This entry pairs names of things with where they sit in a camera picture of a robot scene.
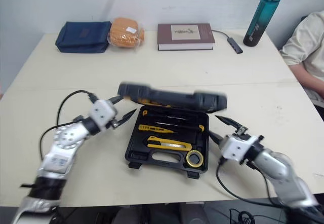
water bottle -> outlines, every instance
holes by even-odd
[[[280,0],[260,0],[243,43],[249,47],[258,44]]]

tool case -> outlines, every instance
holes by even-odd
[[[125,153],[130,168],[139,169],[142,164],[170,167],[184,170],[194,179],[207,171],[207,113],[227,107],[224,94],[183,94],[122,83],[118,95],[144,105]],[[157,160],[156,153],[172,156],[175,161]]]

white table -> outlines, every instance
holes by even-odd
[[[56,35],[45,35],[0,101],[0,205],[18,206],[28,193],[18,187],[35,178],[40,165],[38,139],[54,124],[61,100],[76,89],[107,99],[116,94],[121,81],[145,82],[171,91],[225,92],[228,109],[219,114],[246,125],[251,134],[264,135],[265,146],[289,155],[311,190],[323,192],[324,123],[266,34],[258,46],[248,48],[241,42],[244,31],[228,33],[243,54],[236,55],[218,34],[213,51],[158,52],[155,32],[147,32],[145,45],[137,51],[111,47],[94,55],[59,53],[54,46]],[[120,117],[136,107],[140,106],[124,100],[117,104]],[[64,106],[61,121],[85,115],[89,108],[87,97],[76,95]],[[216,181],[220,153],[212,142],[209,169],[199,180],[169,168],[128,168],[124,154],[136,116],[86,141],[63,191],[62,206],[231,199]],[[213,115],[210,129],[221,135],[233,132]],[[49,134],[44,151],[51,143]],[[262,177],[248,167],[228,163],[221,178],[238,195],[266,196]]]

navy blue pouch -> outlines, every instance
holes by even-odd
[[[62,53],[103,53],[109,43],[111,23],[66,22],[55,45]]]

beige shirt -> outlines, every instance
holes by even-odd
[[[324,81],[324,11],[307,16],[280,53],[287,65],[303,62],[311,75]]]

